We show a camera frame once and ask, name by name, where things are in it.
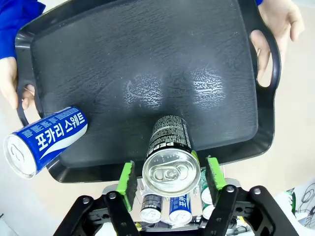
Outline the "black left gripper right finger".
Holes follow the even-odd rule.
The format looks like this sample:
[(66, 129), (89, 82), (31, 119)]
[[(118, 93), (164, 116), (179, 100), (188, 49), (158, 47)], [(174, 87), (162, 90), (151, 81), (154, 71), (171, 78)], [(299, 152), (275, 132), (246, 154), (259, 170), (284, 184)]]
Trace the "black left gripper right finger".
[(256, 236), (274, 236), (275, 223), (264, 201), (271, 202), (263, 186), (249, 191), (227, 184), (215, 157), (206, 158), (206, 180), (210, 189), (213, 210), (205, 228), (207, 236), (224, 236), (233, 218), (241, 216)]

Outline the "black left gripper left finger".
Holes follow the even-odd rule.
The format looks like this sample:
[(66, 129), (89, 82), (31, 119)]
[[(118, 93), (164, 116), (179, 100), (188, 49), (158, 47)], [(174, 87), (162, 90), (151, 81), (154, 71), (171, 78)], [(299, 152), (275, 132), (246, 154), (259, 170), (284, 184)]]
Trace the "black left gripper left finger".
[(115, 236), (140, 235), (130, 215), (137, 191), (133, 161), (124, 164), (118, 186), (98, 199), (82, 195), (76, 199), (54, 235), (95, 236), (108, 223)]

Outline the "person's right hand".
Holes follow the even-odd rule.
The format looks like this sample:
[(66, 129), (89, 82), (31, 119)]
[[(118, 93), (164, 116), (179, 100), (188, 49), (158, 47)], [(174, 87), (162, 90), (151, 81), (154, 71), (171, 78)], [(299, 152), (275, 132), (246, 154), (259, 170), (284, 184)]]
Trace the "person's right hand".
[(22, 99), (19, 100), (16, 92), (18, 82), (17, 62), (14, 57), (6, 57), (0, 60), (0, 90), (13, 109), (18, 108), (22, 102), (24, 110), (35, 105), (34, 86), (27, 85), (23, 90)]

